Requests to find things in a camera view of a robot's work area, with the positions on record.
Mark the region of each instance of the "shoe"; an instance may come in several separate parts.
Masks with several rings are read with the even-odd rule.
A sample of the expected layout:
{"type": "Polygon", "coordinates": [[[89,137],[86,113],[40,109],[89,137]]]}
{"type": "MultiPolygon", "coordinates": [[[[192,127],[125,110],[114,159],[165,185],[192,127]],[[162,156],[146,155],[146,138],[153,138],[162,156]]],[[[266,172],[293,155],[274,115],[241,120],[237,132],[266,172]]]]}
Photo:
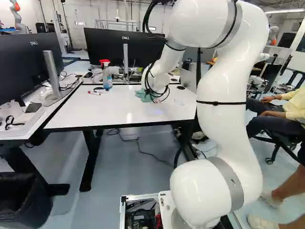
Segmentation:
{"type": "Polygon", "coordinates": [[[278,224],[251,214],[247,217],[248,223],[252,229],[279,229],[278,224]]]}
{"type": "Polygon", "coordinates": [[[276,208],[276,209],[280,208],[280,206],[283,203],[282,201],[278,201],[278,200],[273,199],[271,191],[263,191],[261,193],[261,198],[267,204],[269,204],[270,206],[272,206],[273,208],[276,208]]]}

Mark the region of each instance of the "yellow shirt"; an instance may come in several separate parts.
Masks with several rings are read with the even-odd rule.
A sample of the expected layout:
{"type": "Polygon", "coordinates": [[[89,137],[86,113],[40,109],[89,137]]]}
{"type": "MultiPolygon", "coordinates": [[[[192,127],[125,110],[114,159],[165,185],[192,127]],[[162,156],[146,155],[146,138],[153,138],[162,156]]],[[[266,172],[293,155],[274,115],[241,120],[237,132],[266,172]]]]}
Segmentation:
{"type": "Polygon", "coordinates": [[[281,96],[282,100],[289,100],[283,106],[286,111],[286,118],[305,124],[305,87],[281,96]]]}

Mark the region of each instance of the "person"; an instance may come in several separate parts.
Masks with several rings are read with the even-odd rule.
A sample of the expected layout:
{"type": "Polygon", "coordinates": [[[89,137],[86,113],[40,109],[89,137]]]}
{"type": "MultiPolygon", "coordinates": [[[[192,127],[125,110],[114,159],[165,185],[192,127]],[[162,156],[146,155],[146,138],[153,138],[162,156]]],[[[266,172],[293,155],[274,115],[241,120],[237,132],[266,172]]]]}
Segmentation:
{"type": "MultiPolygon", "coordinates": [[[[263,192],[261,198],[273,208],[279,208],[285,199],[291,196],[305,193],[305,142],[301,144],[298,152],[300,166],[280,187],[271,191],[263,192]]],[[[249,214],[248,223],[252,229],[304,229],[305,214],[294,222],[288,224],[278,224],[263,218],[249,214]]]]}
{"type": "Polygon", "coordinates": [[[246,109],[258,114],[247,125],[248,137],[267,129],[287,135],[305,135],[305,87],[286,94],[266,96],[261,101],[247,98],[246,109]],[[288,100],[283,106],[271,101],[288,100]]]}

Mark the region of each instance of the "chair wheel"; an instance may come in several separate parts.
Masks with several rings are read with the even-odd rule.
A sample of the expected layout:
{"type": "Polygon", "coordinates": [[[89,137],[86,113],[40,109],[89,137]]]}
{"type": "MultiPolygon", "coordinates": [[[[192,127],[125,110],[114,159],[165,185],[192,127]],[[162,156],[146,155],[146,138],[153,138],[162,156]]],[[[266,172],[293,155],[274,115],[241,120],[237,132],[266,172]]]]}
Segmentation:
{"type": "Polygon", "coordinates": [[[267,157],[267,158],[265,159],[265,162],[266,162],[268,165],[272,165],[274,161],[273,161],[271,158],[267,157]]]}

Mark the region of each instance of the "marker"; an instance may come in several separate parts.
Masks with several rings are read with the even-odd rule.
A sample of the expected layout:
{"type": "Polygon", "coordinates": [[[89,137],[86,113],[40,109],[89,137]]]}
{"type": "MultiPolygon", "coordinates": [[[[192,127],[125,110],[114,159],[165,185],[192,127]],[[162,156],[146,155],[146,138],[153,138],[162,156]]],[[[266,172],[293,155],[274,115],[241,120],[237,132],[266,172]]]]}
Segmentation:
{"type": "Polygon", "coordinates": [[[91,91],[88,91],[88,94],[93,94],[93,95],[101,95],[100,93],[97,93],[97,92],[91,92],[91,91]]]}

